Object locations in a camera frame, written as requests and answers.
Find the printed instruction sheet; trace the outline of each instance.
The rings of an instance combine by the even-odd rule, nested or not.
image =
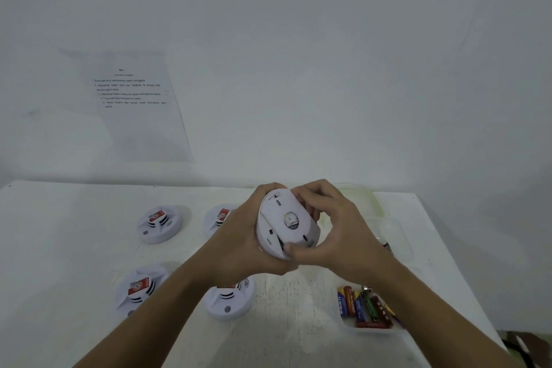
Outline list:
[[[108,51],[84,54],[80,62],[87,89],[125,161],[193,161],[162,53]]]

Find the green battery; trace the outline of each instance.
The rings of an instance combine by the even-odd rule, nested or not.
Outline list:
[[[374,304],[370,300],[370,297],[368,296],[368,293],[363,291],[362,292],[362,299],[364,300],[364,303],[368,307],[368,312],[370,313],[370,318],[373,322],[377,322],[379,320],[379,317],[377,316],[376,308],[374,307]]]

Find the white plastic casing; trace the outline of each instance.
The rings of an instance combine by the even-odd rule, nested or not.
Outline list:
[[[203,217],[203,231],[207,237],[210,238],[215,234],[216,230],[230,217],[232,211],[238,207],[239,204],[218,204],[207,211]]]
[[[247,313],[254,298],[255,280],[250,276],[231,288],[211,288],[203,296],[203,304],[213,318],[226,322]]]
[[[144,243],[156,244],[173,237],[182,227],[182,216],[173,207],[160,205],[138,220],[136,234]]]
[[[289,189],[275,189],[260,204],[257,240],[272,256],[290,260],[284,252],[286,243],[313,247],[320,239],[320,227]]]
[[[160,264],[145,265],[128,274],[115,290],[115,312],[124,320],[140,307],[161,284],[169,278],[169,271]]]

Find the white table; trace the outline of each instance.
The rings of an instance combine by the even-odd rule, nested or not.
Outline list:
[[[205,242],[204,213],[241,202],[251,189],[78,185],[15,181],[0,190],[0,355],[2,366],[71,366],[116,324],[114,286],[154,262],[183,262]],[[497,343],[491,323],[416,195],[377,192],[398,219],[429,285]],[[158,204],[186,206],[191,218],[174,238],[145,245],[135,223]],[[200,304],[165,366],[426,366],[411,337],[357,336],[341,330],[333,274],[300,267],[257,275],[252,309],[231,323]]]

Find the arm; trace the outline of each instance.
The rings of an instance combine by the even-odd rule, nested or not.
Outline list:
[[[293,262],[263,253],[255,237],[260,203],[268,192],[281,187],[260,185],[197,253],[75,368],[160,367],[210,287],[232,285],[259,273],[283,275],[297,268]]]
[[[517,366],[506,351],[383,249],[355,205],[333,185],[321,180],[292,191],[313,218],[326,212],[333,225],[315,248],[285,245],[296,263],[327,267],[343,279],[374,288],[434,367]]]

